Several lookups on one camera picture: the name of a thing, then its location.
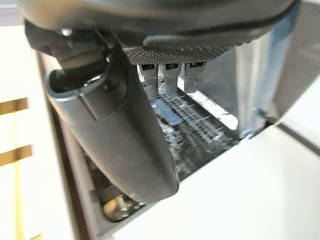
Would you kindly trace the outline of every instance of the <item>textured knurled surface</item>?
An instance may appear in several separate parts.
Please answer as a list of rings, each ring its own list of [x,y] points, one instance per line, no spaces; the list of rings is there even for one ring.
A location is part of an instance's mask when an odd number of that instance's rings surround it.
[[[130,62],[133,65],[141,64],[181,64],[207,62],[215,59],[239,44],[205,47],[185,47],[179,49],[145,49],[135,47],[125,49]]]

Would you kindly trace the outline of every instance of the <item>white panel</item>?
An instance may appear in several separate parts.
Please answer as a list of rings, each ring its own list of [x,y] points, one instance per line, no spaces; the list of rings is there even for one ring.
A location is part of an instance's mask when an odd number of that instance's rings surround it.
[[[320,148],[320,75],[279,122]]]
[[[272,126],[201,168],[111,239],[315,240],[319,203],[320,158]]]
[[[29,47],[23,26],[0,27],[0,39],[0,102],[28,98],[29,109],[16,114],[16,139],[9,138],[14,130],[6,129],[13,114],[0,121],[4,124],[0,130],[5,133],[0,137],[9,139],[0,150],[7,151],[12,142],[18,147],[32,144],[32,156],[20,161],[24,237],[29,240],[43,234],[44,240],[77,239],[36,53]],[[16,232],[13,167],[9,164],[0,168],[1,240],[15,239],[10,236]]]
[[[313,4],[320,4],[320,0],[303,0],[303,1],[313,3]]]

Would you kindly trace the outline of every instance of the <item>wooden edge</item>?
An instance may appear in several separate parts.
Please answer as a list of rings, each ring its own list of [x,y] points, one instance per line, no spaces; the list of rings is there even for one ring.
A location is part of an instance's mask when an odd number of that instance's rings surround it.
[[[31,145],[22,146],[17,149],[0,153],[0,167],[6,164],[14,163],[18,160],[30,157],[32,155]]]
[[[28,99],[20,98],[11,101],[0,102],[0,115],[21,111],[28,108]]]

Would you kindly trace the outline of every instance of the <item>metal prong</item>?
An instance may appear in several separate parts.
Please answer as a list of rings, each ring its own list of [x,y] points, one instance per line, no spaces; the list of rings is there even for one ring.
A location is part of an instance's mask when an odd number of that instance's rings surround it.
[[[184,64],[184,92],[195,93],[200,86],[198,76],[206,67],[206,62],[195,62]]]
[[[150,100],[158,98],[158,65],[139,65],[141,74],[144,77],[145,93]]]
[[[177,95],[178,76],[181,72],[181,64],[161,65],[164,75],[165,95],[169,98]]]

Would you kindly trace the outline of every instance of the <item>silver metal part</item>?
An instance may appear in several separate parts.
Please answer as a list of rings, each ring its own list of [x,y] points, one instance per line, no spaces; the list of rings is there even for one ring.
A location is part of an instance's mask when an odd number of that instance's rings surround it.
[[[272,31],[236,48],[236,88],[240,138],[254,135],[266,123],[277,90],[298,9]]]
[[[200,86],[198,76],[206,67],[206,62],[195,62],[184,64],[184,92],[192,94],[197,91]]]
[[[103,206],[104,215],[111,221],[117,222],[138,210],[143,203],[136,202],[126,195],[120,195]]]
[[[61,29],[61,33],[62,33],[62,35],[66,36],[66,37],[69,37],[72,34],[72,29],[63,28],[63,29]]]
[[[181,64],[161,65],[164,75],[165,95],[169,98],[177,95],[178,77],[181,72]]]
[[[158,65],[139,65],[141,74],[144,77],[145,93],[150,100],[158,98]]]
[[[97,76],[94,76],[93,78],[87,80],[83,85],[84,85],[85,87],[87,87],[89,84],[91,84],[91,83],[93,83],[94,81],[100,79],[102,76],[103,76],[102,74],[99,74],[99,75],[97,75]]]

